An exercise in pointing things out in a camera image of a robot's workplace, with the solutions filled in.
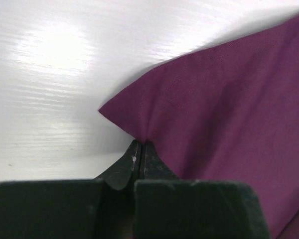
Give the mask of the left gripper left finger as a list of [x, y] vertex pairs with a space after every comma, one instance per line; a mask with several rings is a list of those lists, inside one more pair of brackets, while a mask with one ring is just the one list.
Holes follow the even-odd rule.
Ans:
[[130, 239], [141, 153], [132, 141], [95, 179], [0, 182], [0, 239]]

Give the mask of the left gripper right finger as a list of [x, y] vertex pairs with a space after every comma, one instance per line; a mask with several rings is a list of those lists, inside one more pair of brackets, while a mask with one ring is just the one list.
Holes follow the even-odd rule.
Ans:
[[268, 239], [256, 193], [241, 182], [179, 179], [151, 143], [134, 159], [136, 239]]

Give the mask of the purple surgical cloth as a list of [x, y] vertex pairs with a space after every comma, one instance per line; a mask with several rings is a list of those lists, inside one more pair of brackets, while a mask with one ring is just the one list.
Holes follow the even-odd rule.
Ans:
[[160, 65], [100, 113], [181, 178], [249, 184], [272, 237], [299, 239], [299, 14]]

